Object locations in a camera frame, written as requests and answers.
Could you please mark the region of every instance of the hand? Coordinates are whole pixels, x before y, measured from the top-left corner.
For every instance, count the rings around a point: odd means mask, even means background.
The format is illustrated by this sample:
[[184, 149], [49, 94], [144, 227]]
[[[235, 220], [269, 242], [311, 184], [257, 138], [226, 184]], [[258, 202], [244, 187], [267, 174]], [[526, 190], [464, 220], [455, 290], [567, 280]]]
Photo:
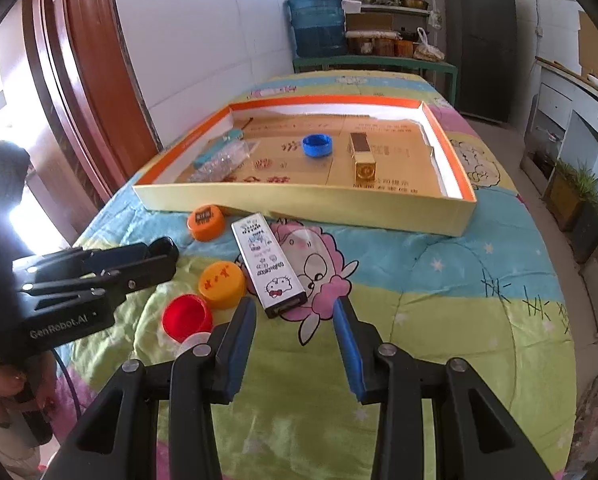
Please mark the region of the hand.
[[55, 361], [50, 352], [41, 356], [41, 381], [35, 400], [20, 404], [10, 397], [18, 394], [26, 383], [26, 374], [10, 365], [0, 365], [0, 424], [10, 422], [7, 410], [27, 412], [49, 411], [55, 403]]

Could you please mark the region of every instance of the cardboard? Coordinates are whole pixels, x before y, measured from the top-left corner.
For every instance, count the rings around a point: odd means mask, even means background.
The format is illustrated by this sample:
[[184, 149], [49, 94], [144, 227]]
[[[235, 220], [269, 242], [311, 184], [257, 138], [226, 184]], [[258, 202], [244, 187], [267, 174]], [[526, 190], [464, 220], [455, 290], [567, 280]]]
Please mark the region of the cardboard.
[[[208, 142], [238, 125], [249, 142], [258, 136], [258, 145], [232, 182], [182, 182]], [[306, 157], [301, 137], [325, 128], [333, 155]], [[355, 187], [347, 153], [348, 134], [360, 130], [377, 162], [377, 179], [367, 187]], [[280, 96], [231, 104], [163, 152], [134, 189], [153, 210], [190, 211], [211, 203], [224, 214], [260, 212], [450, 236], [463, 234], [476, 206], [461, 162], [428, 106], [384, 96]]]
[[[373, 180], [355, 177], [355, 160], [349, 151], [350, 134], [354, 132], [367, 137], [370, 158], [375, 164]], [[332, 155], [305, 156], [301, 140], [314, 133], [332, 137]], [[426, 145], [421, 126], [415, 121], [385, 121], [369, 116], [273, 116], [247, 121], [243, 137], [256, 142], [256, 147], [225, 182], [365, 187], [442, 195], [431, 147]], [[189, 165], [176, 182], [188, 182], [194, 171]]]
[[579, 65], [581, 74], [586, 77], [593, 74], [598, 77], [598, 30], [590, 17], [579, 11], [580, 29], [579, 39]]
[[393, 30], [393, 16], [379, 12], [347, 14], [346, 30]]

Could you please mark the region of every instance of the plastic bag on shelf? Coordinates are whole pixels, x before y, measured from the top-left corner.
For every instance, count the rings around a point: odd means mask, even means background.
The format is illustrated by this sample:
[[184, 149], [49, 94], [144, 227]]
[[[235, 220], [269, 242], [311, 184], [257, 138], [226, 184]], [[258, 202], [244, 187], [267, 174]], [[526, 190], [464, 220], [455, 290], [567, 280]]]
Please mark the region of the plastic bag on shelf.
[[421, 43], [417, 45], [415, 53], [412, 57], [415, 59], [422, 59], [424, 61], [443, 61], [445, 59], [445, 54], [437, 47], [428, 43], [426, 31], [419, 27], [417, 32], [419, 33], [419, 39], [421, 40]]

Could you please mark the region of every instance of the plastic bag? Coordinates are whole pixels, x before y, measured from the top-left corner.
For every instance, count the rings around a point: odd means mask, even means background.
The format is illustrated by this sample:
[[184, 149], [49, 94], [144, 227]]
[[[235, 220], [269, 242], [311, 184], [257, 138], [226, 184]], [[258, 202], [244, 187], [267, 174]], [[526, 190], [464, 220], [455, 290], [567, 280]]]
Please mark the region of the plastic bag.
[[434, 30], [441, 30], [442, 22], [441, 12], [438, 10], [430, 12], [430, 15], [428, 16], [428, 25], [430, 25], [430, 27], [434, 28]]
[[419, 27], [417, 32], [419, 33], [419, 39], [421, 40], [421, 43], [417, 45], [415, 54], [412, 57], [415, 59], [423, 59], [424, 61], [443, 61], [445, 59], [445, 54], [437, 47], [428, 43], [426, 31]]
[[205, 162], [188, 182], [221, 182], [246, 160], [258, 142], [231, 140]]

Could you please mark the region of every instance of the yellow bottle cap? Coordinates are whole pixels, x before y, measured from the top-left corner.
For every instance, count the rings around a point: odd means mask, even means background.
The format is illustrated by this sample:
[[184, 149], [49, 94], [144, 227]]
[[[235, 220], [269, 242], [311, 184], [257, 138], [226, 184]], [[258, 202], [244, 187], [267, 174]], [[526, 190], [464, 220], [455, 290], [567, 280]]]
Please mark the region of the yellow bottle cap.
[[209, 242], [221, 236], [225, 220], [216, 205], [202, 205], [188, 217], [188, 230], [195, 240]]
[[232, 262], [215, 262], [199, 276], [199, 296], [210, 308], [234, 308], [246, 294], [246, 278]]

